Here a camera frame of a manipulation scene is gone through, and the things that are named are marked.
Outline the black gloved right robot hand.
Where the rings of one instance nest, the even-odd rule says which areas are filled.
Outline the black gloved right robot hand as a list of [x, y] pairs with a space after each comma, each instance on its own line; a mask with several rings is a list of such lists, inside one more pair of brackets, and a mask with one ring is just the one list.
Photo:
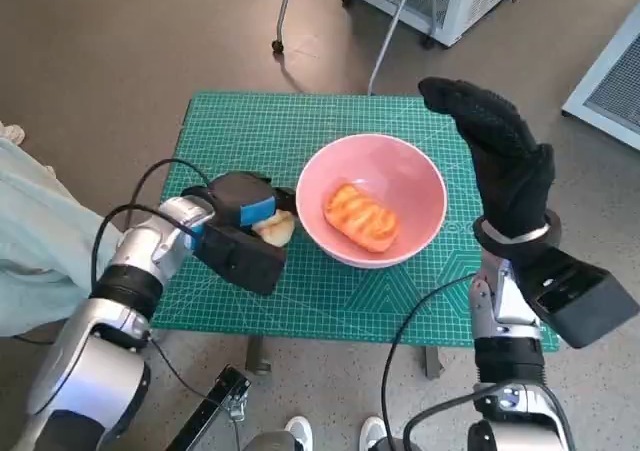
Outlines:
[[516, 106], [462, 80], [428, 77], [418, 89], [425, 107], [450, 116], [468, 145], [489, 225], [511, 240], [545, 227], [554, 151], [535, 141]]

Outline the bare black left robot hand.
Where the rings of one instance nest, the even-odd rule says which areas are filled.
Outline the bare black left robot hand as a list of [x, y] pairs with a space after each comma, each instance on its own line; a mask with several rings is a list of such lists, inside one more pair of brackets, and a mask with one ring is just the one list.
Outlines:
[[184, 189], [181, 197], [205, 203], [214, 212], [215, 225], [246, 228], [271, 218], [277, 210], [298, 215], [295, 192], [274, 187], [270, 178], [256, 172], [228, 172], [207, 186]]

